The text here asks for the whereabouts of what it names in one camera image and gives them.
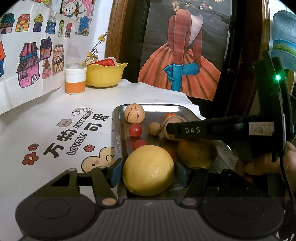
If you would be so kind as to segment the right hand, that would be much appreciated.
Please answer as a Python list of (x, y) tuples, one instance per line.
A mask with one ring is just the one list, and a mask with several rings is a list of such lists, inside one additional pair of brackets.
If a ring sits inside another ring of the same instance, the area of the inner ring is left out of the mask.
[[(272, 154), (263, 155), (246, 165), (238, 160), (235, 166), (236, 173), (242, 177), (246, 177), (247, 174), (258, 176), (265, 173), (281, 173), (280, 159), (274, 163), (271, 161), (271, 156)], [(295, 146), (290, 142), (286, 142), (284, 165), (289, 184), (295, 195)]]

